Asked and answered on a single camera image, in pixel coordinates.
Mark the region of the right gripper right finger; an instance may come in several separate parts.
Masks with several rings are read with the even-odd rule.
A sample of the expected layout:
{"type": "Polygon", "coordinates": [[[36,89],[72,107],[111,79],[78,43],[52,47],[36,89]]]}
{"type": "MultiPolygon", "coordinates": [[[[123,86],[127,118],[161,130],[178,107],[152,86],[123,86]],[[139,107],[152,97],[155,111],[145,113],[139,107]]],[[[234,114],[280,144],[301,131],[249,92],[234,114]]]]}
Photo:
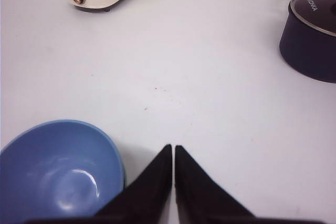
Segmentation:
{"type": "Polygon", "coordinates": [[[219,218],[255,218],[201,168],[182,146],[175,147],[176,199],[191,220],[219,218]]]}

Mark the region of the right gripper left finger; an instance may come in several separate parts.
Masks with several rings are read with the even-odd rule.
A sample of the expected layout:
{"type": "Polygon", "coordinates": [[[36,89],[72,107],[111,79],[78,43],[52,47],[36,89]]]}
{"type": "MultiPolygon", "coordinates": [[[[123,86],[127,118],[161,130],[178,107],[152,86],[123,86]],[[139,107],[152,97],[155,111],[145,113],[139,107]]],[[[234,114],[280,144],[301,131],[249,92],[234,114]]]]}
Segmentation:
{"type": "Polygon", "coordinates": [[[123,192],[99,210],[106,220],[159,220],[172,188],[172,146],[164,146],[123,192]]]}

